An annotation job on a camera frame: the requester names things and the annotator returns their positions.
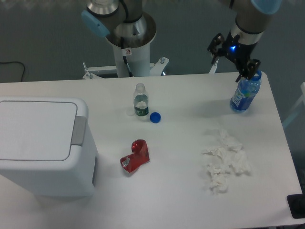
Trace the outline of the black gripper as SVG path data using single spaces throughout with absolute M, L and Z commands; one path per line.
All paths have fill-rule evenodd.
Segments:
M 235 64 L 239 72 L 235 80 L 237 83 L 242 78 L 251 80 L 261 64 L 260 60 L 251 58 L 251 53 L 258 41 L 258 33 L 230 30 L 226 38 L 221 33 L 218 33 L 212 38 L 207 48 L 212 56 L 211 64 L 215 64 L 218 57 L 225 56 Z

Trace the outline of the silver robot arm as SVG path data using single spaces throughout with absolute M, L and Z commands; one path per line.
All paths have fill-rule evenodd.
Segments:
M 250 80 L 261 63 L 258 59 L 252 59 L 251 53 L 282 2 L 280 0 L 221 0 L 220 2 L 235 11 L 236 17 L 226 38 L 221 33 L 212 38 L 207 48 L 213 57 L 211 64 L 214 64 L 219 57 L 225 57 L 239 72 L 236 82 L 242 78 Z

